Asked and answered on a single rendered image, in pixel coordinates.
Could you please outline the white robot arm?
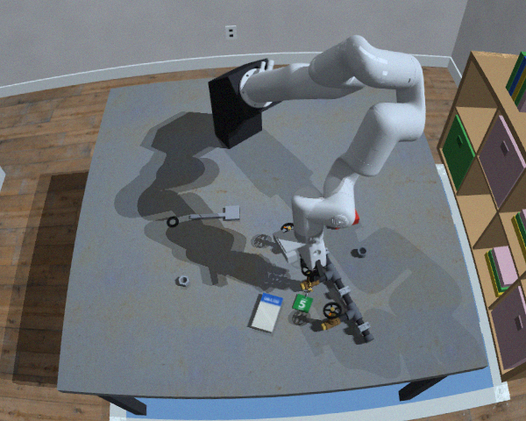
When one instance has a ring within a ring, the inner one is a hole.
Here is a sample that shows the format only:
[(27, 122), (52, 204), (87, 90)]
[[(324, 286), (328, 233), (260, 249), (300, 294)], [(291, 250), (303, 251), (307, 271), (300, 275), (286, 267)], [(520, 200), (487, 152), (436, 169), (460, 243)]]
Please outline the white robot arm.
[(337, 99), (366, 85), (396, 89), (397, 103), (377, 103), (367, 111), (347, 152), (336, 158), (327, 174), (324, 198), (311, 187), (292, 195), (294, 229), (273, 233), (289, 264), (297, 260), (295, 249), (320, 243), (323, 225), (346, 228), (353, 224), (353, 186), (359, 175), (377, 175), (397, 142), (421, 137), (425, 125), (423, 71), (414, 56), (375, 48), (359, 35), (320, 53), (310, 64), (273, 69), (274, 61), (268, 60), (269, 71), (265, 65), (262, 61), (260, 69), (246, 72), (239, 84), (243, 100), (254, 108), (291, 99)]

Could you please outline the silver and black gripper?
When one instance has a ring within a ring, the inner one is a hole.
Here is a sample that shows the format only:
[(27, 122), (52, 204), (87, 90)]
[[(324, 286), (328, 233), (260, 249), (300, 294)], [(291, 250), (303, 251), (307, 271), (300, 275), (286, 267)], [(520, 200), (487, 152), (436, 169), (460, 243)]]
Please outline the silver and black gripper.
[[(306, 244), (305, 246), (300, 247), (297, 250), (301, 257), (301, 266), (303, 263), (306, 263), (306, 267), (308, 267), (310, 270), (310, 282), (316, 282), (321, 278), (321, 276), (324, 276), (321, 267), (321, 265), (323, 267), (326, 265), (326, 254), (323, 237), (320, 239), (319, 245), (316, 246), (314, 243)], [(316, 268), (316, 270), (313, 270), (313, 268)]]

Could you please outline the white and blue bag of cable ties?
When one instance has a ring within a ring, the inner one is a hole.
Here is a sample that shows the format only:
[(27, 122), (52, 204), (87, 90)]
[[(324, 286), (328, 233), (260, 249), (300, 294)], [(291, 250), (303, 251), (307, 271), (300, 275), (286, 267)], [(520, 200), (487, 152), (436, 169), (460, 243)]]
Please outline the white and blue bag of cable ties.
[(252, 328), (272, 333), (282, 301), (282, 297), (263, 293), (252, 322)]

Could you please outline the dark grey pipe with three valves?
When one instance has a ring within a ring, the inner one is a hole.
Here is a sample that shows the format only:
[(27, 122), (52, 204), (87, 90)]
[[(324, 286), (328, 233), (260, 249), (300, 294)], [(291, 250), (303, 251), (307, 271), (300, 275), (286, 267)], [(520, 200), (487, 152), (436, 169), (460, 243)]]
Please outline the dark grey pipe with three valves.
[[(368, 322), (364, 323), (363, 321), (363, 317), (362, 315), (360, 314), (359, 312), (359, 309), (357, 307), (357, 305), (352, 301), (352, 299), (350, 298), (350, 293), (351, 293), (351, 290), (349, 288), (349, 286), (344, 286), (344, 284), (341, 282), (341, 277), (338, 273), (338, 271), (336, 270), (335, 266), (333, 263), (331, 263), (330, 259), (329, 259), (329, 250), (328, 248), (326, 247), (325, 248), (325, 252), (326, 252), (326, 272), (324, 272), (324, 276), (321, 276), (321, 278), (316, 281), (316, 282), (311, 282), (310, 286), (311, 288), (313, 288), (314, 286), (320, 284), (320, 282), (323, 282), (323, 281), (329, 281), (330, 279), (332, 279), (333, 283), (336, 284), (336, 286), (338, 287), (338, 293), (337, 293), (337, 297), (339, 300), (342, 300), (344, 298), (345, 300), (345, 303), (346, 303), (346, 308), (348, 311), (345, 312), (345, 314), (341, 315), (341, 312), (342, 312), (342, 308), (341, 306), (338, 304), (338, 303), (327, 303), (324, 307), (323, 307), (323, 314), (328, 318), (327, 321), (324, 321), (323, 324), (321, 324), (321, 327), (324, 330), (329, 330), (330, 328), (336, 326), (336, 325), (340, 325), (341, 322), (345, 321), (345, 320), (350, 320), (350, 319), (353, 319), (353, 321), (355, 323), (357, 323), (358, 327), (356, 329), (356, 333), (358, 335), (361, 335), (363, 334), (364, 336), (364, 341), (366, 343), (372, 341), (374, 339), (372, 333), (369, 332), (369, 329), (370, 329), (370, 324)], [(306, 272), (303, 271), (303, 268), (307, 268), (308, 270)], [(301, 286), (301, 289), (302, 290), (306, 290), (306, 289), (309, 289), (309, 268), (306, 267), (306, 264), (303, 263), (302, 264), (302, 273), (305, 275), (305, 276), (308, 276), (307, 277), (307, 281), (304, 281), (300, 284)], [(308, 273), (308, 274), (307, 274)], [(326, 307), (328, 306), (331, 306), (331, 309), (326, 309)], [(334, 309), (334, 307), (332, 307), (332, 305), (336, 305), (337, 308)], [(339, 313), (336, 313), (335, 310), (337, 309), (340, 309), (340, 312)], [(329, 311), (329, 315), (327, 315), (325, 313), (325, 311)], [(332, 314), (331, 314), (332, 313)], [(336, 316), (335, 316), (336, 315)]]

